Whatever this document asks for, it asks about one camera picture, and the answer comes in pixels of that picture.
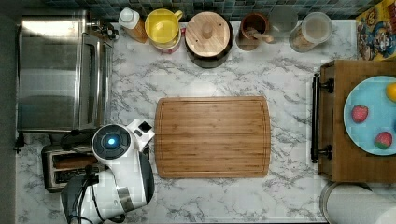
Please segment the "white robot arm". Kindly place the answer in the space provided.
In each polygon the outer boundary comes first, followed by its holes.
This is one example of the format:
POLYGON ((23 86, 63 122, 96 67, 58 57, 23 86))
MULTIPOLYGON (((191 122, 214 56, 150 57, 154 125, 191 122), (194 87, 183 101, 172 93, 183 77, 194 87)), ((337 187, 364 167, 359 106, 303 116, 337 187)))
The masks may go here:
POLYGON ((153 137, 152 127, 139 119, 96 131, 92 152, 106 169, 96 173, 87 167, 68 181, 61 192, 68 224, 121 223, 128 212, 149 204, 155 184, 144 149, 153 137))

